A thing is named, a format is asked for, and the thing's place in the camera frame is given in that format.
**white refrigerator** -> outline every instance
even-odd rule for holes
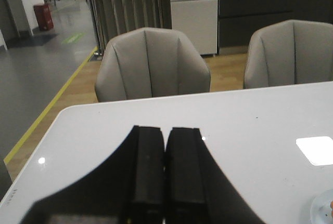
[[[217,0],[170,0],[172,29],[185,33],[200,54],[217,53]]]

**table surface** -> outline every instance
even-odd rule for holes
[[[333,166],[313,166],[297,138],[333,137],[333,82],[129,100],[59,113],[0,203],[0,223],[98,166],[133,125],[197,127],[223,172],[269,224],[310,223],[313,199],[333,188]],[[39,164],[39,158],[45,164]]]

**wooden floor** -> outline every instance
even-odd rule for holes
[[[216,56],[204,60],[211,71],[211,91],[242,89],[246,54]],[[83,67],[34,132],[9,161],[7,168],[12,180],[17,177],[50,124],[62,109],[76,104],[97,102],[94,85],[100,63],[100,61],[92,61]]]

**gray chair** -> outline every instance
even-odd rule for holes
[[[99,102],[204,93],[209,69],[185,34],[141,28],[108,43],[97,75]]]
[[[253,34],[244,88],[331,81],[332,69],[333,25],[287,20]]]
[[[7,190],[11,185],[11,178],[9,176],[7,167],[0,157],[0,201],[6,194]]]

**green floor marking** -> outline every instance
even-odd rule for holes
[[[72,44],[77,42],[82,36],[84,35],[84,33],[75,33],[72,36],[68,37],[67,39],[65,39],[64,41],[62,41],[62,44]]]

